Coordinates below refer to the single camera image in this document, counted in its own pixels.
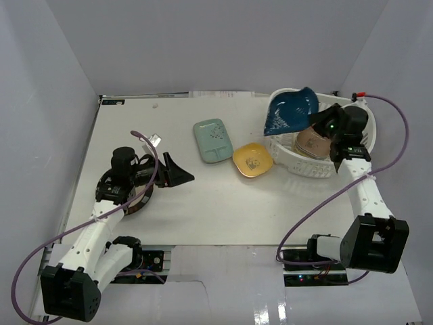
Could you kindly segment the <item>dark blue leaf plate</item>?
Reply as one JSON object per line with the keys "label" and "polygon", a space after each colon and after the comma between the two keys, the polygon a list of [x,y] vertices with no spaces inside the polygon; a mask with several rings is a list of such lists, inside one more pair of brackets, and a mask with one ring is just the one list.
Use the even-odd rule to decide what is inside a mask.
{"label": "dark blue leaf plate", "polygon": [[319,100],[309,87],[274,91],[267,109],[264,136],[297,133],[310,126],[309,116],[319,111]]}

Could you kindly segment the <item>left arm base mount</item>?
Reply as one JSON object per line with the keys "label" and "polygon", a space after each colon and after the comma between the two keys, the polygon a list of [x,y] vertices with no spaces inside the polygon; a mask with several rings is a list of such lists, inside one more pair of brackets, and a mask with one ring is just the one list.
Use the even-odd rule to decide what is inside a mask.
{"label": "left arm base mount", "polygon": [[142,256],[141,265],[136,267],[136,271],[117,276],[112,284],[164,284],[169,270],[166,251],[143,251]]}

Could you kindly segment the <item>brown square plate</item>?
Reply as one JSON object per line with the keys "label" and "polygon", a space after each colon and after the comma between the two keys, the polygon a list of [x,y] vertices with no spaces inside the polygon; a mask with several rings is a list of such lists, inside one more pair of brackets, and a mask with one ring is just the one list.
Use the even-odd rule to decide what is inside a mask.
{"label": "brown square plate", "polygon": [[303,156],[324,160],[329,156],[330,140],[321,137],[312,127],[309,127],[296,136],[294,151]]}

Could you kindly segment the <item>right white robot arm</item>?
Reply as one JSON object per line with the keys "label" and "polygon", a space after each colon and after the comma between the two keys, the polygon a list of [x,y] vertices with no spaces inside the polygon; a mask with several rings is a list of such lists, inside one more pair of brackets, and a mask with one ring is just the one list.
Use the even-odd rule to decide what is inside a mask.
{"label": "right white robot arm", "polygon": [[315,234],[306,264],[320,270],[330,260],[345,268],[393,274],[399,264],[409,226],[386,206],[371,175],[371,157],[362,144],[369,116],[358,106],[334,104],[312,114],[309,122],[330,140],[329,157],[338,176],[351,186],[347,191],[354,221],[343,237]]}

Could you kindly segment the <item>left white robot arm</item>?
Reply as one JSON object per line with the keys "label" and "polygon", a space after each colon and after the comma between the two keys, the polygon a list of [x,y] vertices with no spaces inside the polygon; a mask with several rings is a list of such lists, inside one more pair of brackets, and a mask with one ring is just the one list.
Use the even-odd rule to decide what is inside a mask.
{"label": "left white robot arm", "polygon": [[41,291],[47,314],[90,322],[107,285],[119,273],[142,266],[140,239],[111,236],[124,217],[148,203],[154,187],[172,188],[195,179],[168,152],[163,158],[151,154],[138,157],[130,147],[113,151],[111,167],[97,183],[88,224],[59,262],[42,271]]}

